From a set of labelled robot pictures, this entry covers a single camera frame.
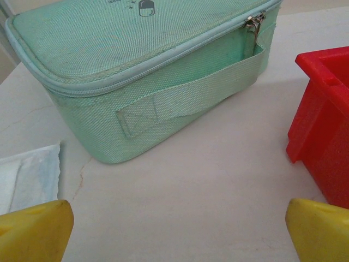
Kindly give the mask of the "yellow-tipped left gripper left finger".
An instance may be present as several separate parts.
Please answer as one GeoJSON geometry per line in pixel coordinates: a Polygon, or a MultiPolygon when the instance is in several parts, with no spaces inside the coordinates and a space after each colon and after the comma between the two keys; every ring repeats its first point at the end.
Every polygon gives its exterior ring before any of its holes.
{"type": "Polygon", "coordinates": [[[1,215],[1,261],[61,261],[73,226],[67,200],[1,215]]]}

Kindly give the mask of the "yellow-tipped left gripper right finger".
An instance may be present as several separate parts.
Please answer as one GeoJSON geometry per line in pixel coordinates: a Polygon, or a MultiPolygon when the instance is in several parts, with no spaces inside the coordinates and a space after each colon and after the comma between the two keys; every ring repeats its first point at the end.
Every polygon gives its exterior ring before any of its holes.
{"type": "Polygon", "coordinates": [[[348,261],[348,209],[294,198],[285,222],[300,261],[348,261]]]}

